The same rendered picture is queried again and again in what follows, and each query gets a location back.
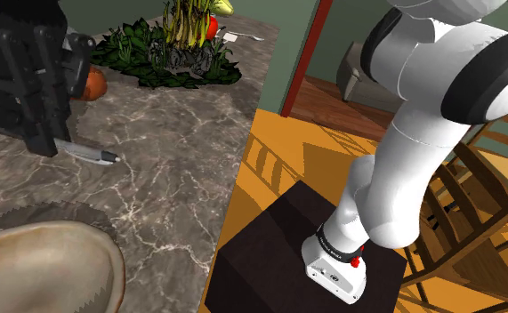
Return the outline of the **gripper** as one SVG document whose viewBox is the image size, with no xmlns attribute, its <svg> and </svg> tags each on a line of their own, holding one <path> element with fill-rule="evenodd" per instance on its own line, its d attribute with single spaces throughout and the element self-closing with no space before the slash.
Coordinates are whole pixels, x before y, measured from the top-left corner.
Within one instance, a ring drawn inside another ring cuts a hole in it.
<svg viewBox="0 0 508 313">
<path fill-rule="evenodd" d="M 85 92 L 96 45 L 85 34 L 65 36 L 67 27 L 59 0 L 0 0 L 0 133 L 43 157 L 70 141 L 69 100 Z"/>
</svg>

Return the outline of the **orange brown round fruit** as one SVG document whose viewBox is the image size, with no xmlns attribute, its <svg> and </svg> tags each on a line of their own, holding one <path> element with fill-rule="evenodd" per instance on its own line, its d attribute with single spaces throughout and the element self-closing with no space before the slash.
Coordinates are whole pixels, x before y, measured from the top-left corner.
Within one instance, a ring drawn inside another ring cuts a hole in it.
<svg viewBox="0 0 508 313">
<path fill-rule="evenodd" d="M 108 84 L 104 74 L 95 67 L 90 67 L 86 80 L 85 91 L 77 100 L 94 101 L 98 100 L 108 90 Z"/>
</svg>

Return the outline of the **grey pen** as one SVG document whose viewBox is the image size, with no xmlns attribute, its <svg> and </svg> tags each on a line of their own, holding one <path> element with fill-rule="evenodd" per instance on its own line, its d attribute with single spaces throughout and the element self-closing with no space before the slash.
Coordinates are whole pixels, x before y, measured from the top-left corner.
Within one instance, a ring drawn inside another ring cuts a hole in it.
<svg viewBox="0 0 508 313">
<path fill-rule="evenodd" d="M 3 128 L 0 128 L 0 134 L 6 135 L 15 139 L 22 139 L 22 137 L 13 132 L 6 131 Z M 73 157 L 84 160 L 89 163 L 97 164 L 97 165 L 112 165 L 121 160 L 121 158 L 111 152 L 100 150 L 97 148 L 90 148 L 84 145 L 80 145 L 71 141 L 65 141 L 61 139 L 54 139 L 56 148 L 60 148 L 64 150 L 66 153 L 70 154 Z"/>
</svg>

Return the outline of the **green leafy plant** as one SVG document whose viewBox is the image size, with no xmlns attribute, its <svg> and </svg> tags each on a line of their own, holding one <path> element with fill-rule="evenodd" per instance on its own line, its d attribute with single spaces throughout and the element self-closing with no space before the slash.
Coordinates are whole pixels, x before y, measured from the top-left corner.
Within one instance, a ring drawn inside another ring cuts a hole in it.
<svg viewBox="0 0 508 313">
<path fill-rule="evenodd" d="M 223 39 L 205 40 L 213 0 L 167 0 L 163 19 L 145 19 L 111 29 L 97 44 L 92 64 L 134 76 L 140 86 L 197 89 L 234 84 L 242 74 L 227 59 Z"/>
</svg>

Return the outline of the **red tomato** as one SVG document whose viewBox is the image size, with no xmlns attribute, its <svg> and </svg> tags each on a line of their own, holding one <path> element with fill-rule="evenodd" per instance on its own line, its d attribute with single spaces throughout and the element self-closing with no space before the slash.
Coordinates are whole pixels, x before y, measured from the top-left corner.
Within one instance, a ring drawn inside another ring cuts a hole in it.
<svg viewBox="0 0 508 313">
<path fill-rule="evenodd" d="M 207 25 L 207 29 L 205 32 L 205 40 L 212 40 L 216 36 L 218 28 L 219 28 L 218 21 L 215 17 L 208 16 L 206 18 L 206 25 Z"/>
</svg>

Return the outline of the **pale yellow fruit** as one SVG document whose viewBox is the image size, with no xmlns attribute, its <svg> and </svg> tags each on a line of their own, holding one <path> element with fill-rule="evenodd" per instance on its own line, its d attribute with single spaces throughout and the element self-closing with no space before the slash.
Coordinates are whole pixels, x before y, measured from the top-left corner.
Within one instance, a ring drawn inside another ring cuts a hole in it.
<svg viewBox="0 0 508 313">
<path fill-rule="evenodd" d="M 219 16 L 231 16 L 234 14 L 234 7 L 230 0 L 213 0 L 211 13 Z"/>
</svg>

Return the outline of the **beige bowl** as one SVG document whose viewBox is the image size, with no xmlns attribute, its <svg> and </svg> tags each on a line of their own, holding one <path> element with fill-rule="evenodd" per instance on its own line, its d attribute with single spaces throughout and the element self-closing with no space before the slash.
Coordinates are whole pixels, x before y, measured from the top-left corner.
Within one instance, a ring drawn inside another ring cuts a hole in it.
<svg viewBox="0 0 508 313">
<path fill-rule="evenodd" d="M 76 221 L 0 231 L 0 313 L 118 313 L 124 258 L 105 232 Z"/>
</svg>

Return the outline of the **silver spoon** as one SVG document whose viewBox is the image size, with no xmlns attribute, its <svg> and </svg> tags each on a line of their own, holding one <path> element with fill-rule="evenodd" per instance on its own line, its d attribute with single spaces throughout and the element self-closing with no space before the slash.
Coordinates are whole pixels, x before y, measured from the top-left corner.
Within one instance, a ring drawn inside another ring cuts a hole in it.
<svg viewBox="0 0 508 313">
<path fill-rule="evenodd" d="M 238 32 L 235 32 L 233 33 L 234 35 L 236 36 L 243 36 L 243 37 L 247 37 L 247 38 L 250 38 L 254 41 L 257 41 L 257 42 L 262 42 L 264 41 L 265 39 L 262 38 L 262 37 L 258 37 L 258 36 L 254 36 L 254 35 L 251 35 L 251 34 L 244 34 L 244 33 L 238 33 Z"/>
</svg>

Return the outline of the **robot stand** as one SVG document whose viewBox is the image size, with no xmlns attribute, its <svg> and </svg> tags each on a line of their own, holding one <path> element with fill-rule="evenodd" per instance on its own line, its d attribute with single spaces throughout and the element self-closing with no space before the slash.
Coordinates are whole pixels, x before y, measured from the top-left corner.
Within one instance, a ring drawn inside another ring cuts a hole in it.
<svg viewBox="0 0 508 313">
<path fill-rule="evenodd" d="M 205 305 L 211 313 L 393 313 L 407 261 L 366 243 L 367 285 L 349 305 L 305 274 L 302 242 L 335 206 L 302 181 L 217 253 Z"/>
</svg>

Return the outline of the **grey sofa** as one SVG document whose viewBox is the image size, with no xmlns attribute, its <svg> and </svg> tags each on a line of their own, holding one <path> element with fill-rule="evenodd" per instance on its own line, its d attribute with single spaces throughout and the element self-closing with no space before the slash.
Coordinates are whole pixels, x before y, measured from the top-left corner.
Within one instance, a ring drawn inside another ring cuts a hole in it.
<svg viewBox="0 0 508 313">
<path fill-rule="evenodd" d="M 336 85 L 345 101 L 396 113 L 403 100 L 371 80 L 360 66 L 362 44 L 352 42 L 337 69 Z"/>
</svg>

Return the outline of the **wooden chair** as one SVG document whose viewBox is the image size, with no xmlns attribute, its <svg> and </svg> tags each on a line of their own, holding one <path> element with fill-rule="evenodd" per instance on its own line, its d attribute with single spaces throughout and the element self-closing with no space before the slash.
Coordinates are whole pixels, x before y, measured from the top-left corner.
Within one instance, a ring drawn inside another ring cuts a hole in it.
<svg viewBox="0 0 508 313">
<path fill-rule="evenodd" d="M 500 253 L 508 248 L 508 192 L 475 150 L 458 143 L 454 152 L 462 164 L 437 168 L 424 192 L 419 238 L 404 250 L 411 273 L 401 285 L 418 294 L 401 298 L 452 313 L 431 304 L 423 289 L 423 281 L 439 277 L 499 300 L 475 313 L 505 313 L 508 266 Z"/>
</svg>

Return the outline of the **wooden table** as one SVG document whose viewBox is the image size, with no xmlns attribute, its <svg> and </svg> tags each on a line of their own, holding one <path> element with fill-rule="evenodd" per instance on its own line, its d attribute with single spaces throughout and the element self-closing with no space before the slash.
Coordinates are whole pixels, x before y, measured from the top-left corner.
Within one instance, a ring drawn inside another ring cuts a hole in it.
<svg viewBox="0 0 508 313">
<path fill-rule="evenodd" d="M 495 122 L 486 123 L 479 128 L 476 127 L 478 131 L 465 144 L 471 151 L 476 153 L 478 159 L 484 163 L 484 167 L 489 169 L 495 178 L 498 178 L 498 183 L 495 183 L 493 179 L 479 181 L 475 173 L 458 165 L 461 162 L 458 156 L 454 156 L 446 164 L 446 167 L 456 177 L 465 178 L 464 181 L 461 181 L 462 187 L 468 192 L 468 196 L 474 204 L 481 211 L 487 213 L 496 213 L 501 205 L 506 204 L 508 200 L 508 157 L 492 149 L 478 146 L 479 140 L 488 139 L 508 147 L 508 135 L 496 131 L 494 124 L 508 124 L 508 116 Z"/>
</svg>

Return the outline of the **red door frame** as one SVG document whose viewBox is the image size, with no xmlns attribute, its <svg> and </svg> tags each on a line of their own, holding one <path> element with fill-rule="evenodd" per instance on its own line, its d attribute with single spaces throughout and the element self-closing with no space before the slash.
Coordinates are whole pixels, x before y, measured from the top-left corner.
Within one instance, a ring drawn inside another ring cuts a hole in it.
<svg viewBox="0 0 508 313">
<path fill-rule="evenodd" d="M 310 23 L 309 33 L 305 39 L 302 54 L 298 60 L 292 83 L 289 86 L 283 108 L 280 111 L 282 117 L 288 117 L 292 111 L 296 97 L 302 86 L 302 81 L 310 64 L 310 60 L 317 46 L 319 36 L 325 25 L 327 15 L 334 0 L 319 0 L 317 10 Z"/>
</svg>

